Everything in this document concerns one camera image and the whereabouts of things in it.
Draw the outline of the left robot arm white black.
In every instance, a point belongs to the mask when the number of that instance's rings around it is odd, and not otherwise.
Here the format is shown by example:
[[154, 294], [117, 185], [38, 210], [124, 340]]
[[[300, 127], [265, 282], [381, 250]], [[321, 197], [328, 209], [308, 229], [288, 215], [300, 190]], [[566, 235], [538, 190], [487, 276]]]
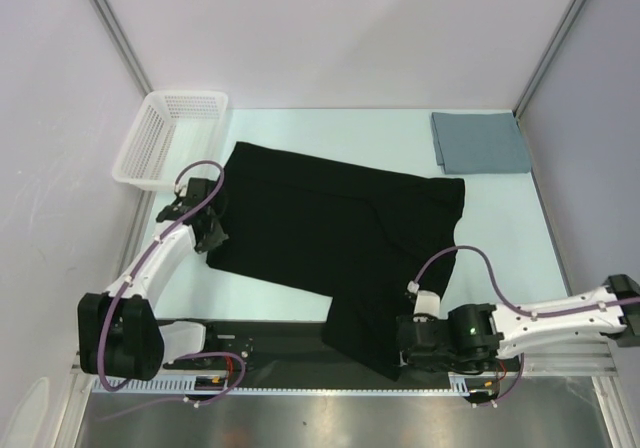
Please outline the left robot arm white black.
[[197, 366], [214, 365], [221, 344], [199, 322], [161, 326], [154, 309], [183, 260], [213, 251], [228, 239], [221, 208], [204, 207], [185, 219], [187, 208], [165, 207], [151, 242], [105, 291], [78, 303], [81, 369], [95, 374], [104, 389], [118, 391], [132, 380], [149, 381], [160, 368], [184, 356]]

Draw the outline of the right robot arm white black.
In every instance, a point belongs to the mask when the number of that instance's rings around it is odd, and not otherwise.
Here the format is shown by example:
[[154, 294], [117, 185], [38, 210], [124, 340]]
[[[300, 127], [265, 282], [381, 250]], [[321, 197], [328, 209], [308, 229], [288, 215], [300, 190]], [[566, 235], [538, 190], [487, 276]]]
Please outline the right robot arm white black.
[[530, 350], [572, 339], [606, 337], [639, 345], [639, 284], [625, 274], [580, 295], [539, 304], [461, 305], [441, 318], [439, 298], [420, 291], [414, 313], [397, 319], [403, 366], [480, 375]]

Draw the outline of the black t shirt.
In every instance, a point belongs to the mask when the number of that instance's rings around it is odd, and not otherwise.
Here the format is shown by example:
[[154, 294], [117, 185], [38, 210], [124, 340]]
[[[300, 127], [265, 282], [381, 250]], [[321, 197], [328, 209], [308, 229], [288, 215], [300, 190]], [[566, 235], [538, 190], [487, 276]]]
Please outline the black t shirt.
[[330, 348], [400, 376], [408, 283], [446, 291], [465, 204], [458, 178], [421, 178], [245, 142], [225, 168], [227, 240], [211, 268], [328, 296]]

